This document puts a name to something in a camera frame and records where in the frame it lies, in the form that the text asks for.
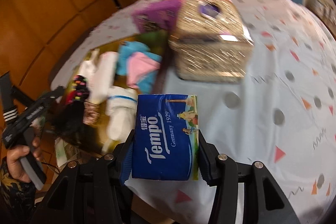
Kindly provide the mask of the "person's left hand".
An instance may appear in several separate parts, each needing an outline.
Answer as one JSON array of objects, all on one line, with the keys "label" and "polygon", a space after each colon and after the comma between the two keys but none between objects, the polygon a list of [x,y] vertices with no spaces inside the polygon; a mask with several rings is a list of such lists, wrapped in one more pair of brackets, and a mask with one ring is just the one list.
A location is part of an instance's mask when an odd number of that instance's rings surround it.
[{"label": "person's left hand", "polygon": [[[33,155],[37,161],[42,160],[42,150],[40,148],[41,139],[36,136],[32,142],[35,151]],[[7,151],[7,167],[9,170],[9,174],[15,180],[20,182],[29,183],[31,182],[29,175],[23,169],[20,158],[25,157],[30,152],[30,148],[26,145],[17,145]]]}]

